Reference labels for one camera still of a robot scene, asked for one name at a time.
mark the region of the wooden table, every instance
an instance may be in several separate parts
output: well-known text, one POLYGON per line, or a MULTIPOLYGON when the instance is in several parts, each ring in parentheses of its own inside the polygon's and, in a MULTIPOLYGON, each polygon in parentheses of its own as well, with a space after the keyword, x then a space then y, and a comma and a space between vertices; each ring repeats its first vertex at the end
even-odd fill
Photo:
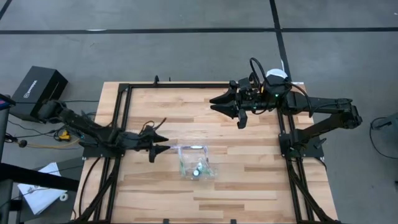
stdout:
MULTIPOLYGON (((112 120, 118 85, 119 82, 104 83, 97 123, 106 125, 112 120)), ((229 223, 231 219, 237 219, 238 223, 295 223, 285 159, 280 155, 275 110, 259 116, 248 113, 247 127, 238 129, 237 119, 210 109, 209 99, 225 91, 133 90, 127 130, 139 131, 146 121, 159 123, 167 117, 157 131, 170 139, 165 144, 207 145, 210 164, 218 176, 215 180, 182 179, 175 151, 158 155, 154 164, 148 162, 147 152, 128 151, 121 161, 113 223, 162 223, 164 218, 172 223, 229 223)), ((313 123, 308 113, 294 116, 294 120, 297 128, 313 123)), ((85 161, 78 195, 94 160, 85 161)), ((98 191, 103 160, 88 179, 83 210, 98 191)), ((311 194, 326 214, 337 219, 325 168, 315 159, 305 159, 304 166, 311 194)), ((299 197, 306 218, 301 194, 299 197)), ((102 218, 107 200, 106 195, 102 218)), ((78 197, 75 210, 78 211, 78 197)))

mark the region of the concrete floor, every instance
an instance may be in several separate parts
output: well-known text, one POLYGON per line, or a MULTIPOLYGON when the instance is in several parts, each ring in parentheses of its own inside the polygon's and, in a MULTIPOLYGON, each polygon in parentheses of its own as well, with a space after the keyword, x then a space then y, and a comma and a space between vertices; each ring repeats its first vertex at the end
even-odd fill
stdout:
MULTIPOLYGON (((0 0, 0 7, 6 0, 0 0)), ((277 0, 282 27, 398 27, 395 0, 277 0)), ((4 29, 132 29, 168 27, 273 27, 261 0, 13 0, 4 29)), ((398 161, 381 157, 369 140, 369 122, 398 110, 398 33, 284 34, 293 81, 319 97, 352 98, 363 117, 354 130, 325 135, 328 177, 339 219, 395 223, 398 161)), ((249 75, 249 57, 265 69, 280 67, 275 34, 0 35, 0 92, 13 94, 31 66, 56 68, 70 82, 62 98, 97 100, 105 81, 227 81, 249 75)), ((95 111, 96 103, 70 103, 95 111)), ((315 115, 315 121, 323 119, 315 115)), ((46 131, 56 126, 11 121, 46 131)), ((31 134, 13 125, 11 134, 31 134)), ((385 154, 398 157, 387 128, 374 133, 385 154)), ((31 140, 53 144, 53 139, 31 140)), ((26 168, 80 157, 82 150, 21 149, 7 145, 3 161, 26 168)), ((62 222, 67 211, 41 223, 62 222)))

